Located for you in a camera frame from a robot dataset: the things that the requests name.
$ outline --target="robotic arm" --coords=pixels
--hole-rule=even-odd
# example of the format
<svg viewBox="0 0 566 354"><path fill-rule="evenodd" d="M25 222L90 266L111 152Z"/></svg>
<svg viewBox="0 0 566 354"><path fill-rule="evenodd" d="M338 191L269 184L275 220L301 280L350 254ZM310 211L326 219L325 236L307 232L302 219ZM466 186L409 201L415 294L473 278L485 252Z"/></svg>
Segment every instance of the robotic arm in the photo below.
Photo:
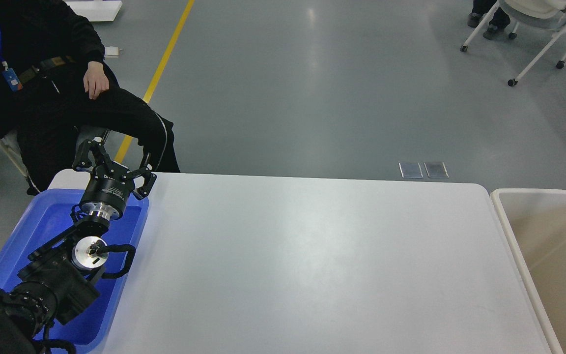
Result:
<svg viewBox="0 0 566 354"><path fill-rule="evenodd" d="M88 158L92 154L94 163ZM54 319L67 324L99 296L95 284L101 278L119 278L130 270L135 248L129 244L107 245L101 235L119 219L128 197L147 197L156 180L144 156L138 170L130 171L110 159L102 143L80 145L73 168L90 172L80 204L72 208L74 224L28 256L19 271L21 283L11 292L0 289L0 354L43 354L63 348L74 354L72 343L49 339ZM135 188L134 179L144 183ZM111 252L127 253L123 269L106 273ZM34 340L43 328L43 340Z"/></svg>

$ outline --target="chair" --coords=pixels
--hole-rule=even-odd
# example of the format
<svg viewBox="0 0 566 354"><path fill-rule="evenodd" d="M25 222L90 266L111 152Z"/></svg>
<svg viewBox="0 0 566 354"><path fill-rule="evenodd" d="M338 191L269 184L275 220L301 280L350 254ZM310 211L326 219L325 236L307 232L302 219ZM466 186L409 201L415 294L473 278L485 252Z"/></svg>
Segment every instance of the chair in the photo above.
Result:
<svg viewBox="0 0 566 354"><path fill-rule="evenodd" d="M554 32L554 34L552 34L552 40L532 59L532 62L530 62L516 78L508 80L508 86L514 87L528 70L532 69L538 59L552 47L553 43L555 43L562 34L566 33L566 0L498 0L490 11L488 11L486 16L481 19L479 26L474 29L466 42L460 47L461 52L466 52L469 49L469 43L478 35L481 29L488 26L488 22L499 7L501 7L508 16L516 20L512 32L508 34L508 38L510 39L517 37L516 31L519 27L519 23ZM565 66L565 59L566 51L562 59L556 64L558 69L562 69Z"/></svg>
<svg viewBox="0 0 566 354"><path fill-rule="evenodd" d="M94 137L101 137L102 141L106 141L109 133L110 130L105 128L84 125L80 128L76 145L78 146L82 143L82 141L93 139ZM0 138L0 149L4 152L4 154L6 154L21 175L26 180L30 181L28 169L23 164L23 160L21 158L21 148L19 148L19 144L16 141L16 129L11 130L11 132L6 134L6 136Z"/></svg>

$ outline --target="white table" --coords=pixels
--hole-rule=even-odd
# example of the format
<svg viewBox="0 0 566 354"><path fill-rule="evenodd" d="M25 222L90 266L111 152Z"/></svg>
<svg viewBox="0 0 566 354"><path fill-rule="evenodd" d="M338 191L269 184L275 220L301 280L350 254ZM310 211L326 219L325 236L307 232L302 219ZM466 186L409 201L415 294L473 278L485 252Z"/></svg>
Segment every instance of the white table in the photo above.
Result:
<svg viewBox="0 0 566 354"><path fill-rule="evenodd" d="M90 22L112 22L121 9L122 2L108 1L66 1L74 13L88 18Z"/></svg>
<svg viewBox="0 0 566 354"><path fill-rule="evenodd" d="M93 353L549 352L481 186L159 173Z"/></svg>

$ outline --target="plastic storage bin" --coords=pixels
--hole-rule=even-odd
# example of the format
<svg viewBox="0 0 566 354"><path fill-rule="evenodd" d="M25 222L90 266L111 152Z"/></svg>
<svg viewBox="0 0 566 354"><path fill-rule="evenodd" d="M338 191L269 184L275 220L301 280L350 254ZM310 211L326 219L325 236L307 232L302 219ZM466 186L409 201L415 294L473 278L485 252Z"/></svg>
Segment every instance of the plastic storage bin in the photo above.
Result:
<svg viewBox="0 0 566 354"><path fill-rule="evenodd" d="M566 190L490 195L554 354L566 354Z"/></svg>
<svg viewBox="0 0 566 354"><path fill-rule="evenodd" d="M71 206L78 204L82 195L82 190L56 189L44 191L32 200L0 252L0 288L11 291L20 283L18 271L29 263L27 255L72 225ZM131 197L123 217L111 222L110 230L102 238L108 244L129 243L136 247L147 215L148 200ZM125 254L111 254L106 262L107 271L118 271L124 260ZM127 276L99 280L96 289L100 297L67 325L56 322L50 338L74 343L78 354L88 353L99 345L110 329ZM52 352L65 353L57 349Z"/></svg>

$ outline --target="shoe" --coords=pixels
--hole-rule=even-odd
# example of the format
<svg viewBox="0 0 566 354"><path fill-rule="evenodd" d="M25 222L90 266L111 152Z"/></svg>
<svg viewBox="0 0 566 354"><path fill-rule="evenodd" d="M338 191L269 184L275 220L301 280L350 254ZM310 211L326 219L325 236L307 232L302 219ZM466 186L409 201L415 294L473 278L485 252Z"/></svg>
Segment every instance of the shoe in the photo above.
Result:
<svg viewBox="0 0 566 354"><path fill-rule="evenodd" d="M467 22L467 26L475 28L479 25L480 21L481 21L481 14L471 13L469 14L469 20Z"/></svg>
<svg viewBox="0 0 566 354"><path fill-rule="evenodd" d="M495 25L488 25L488 29L486 29L486 32L483 33L483 37L487 40L493 40L496 38L496 36L503 32L504 29L500 29Z"/></svg>

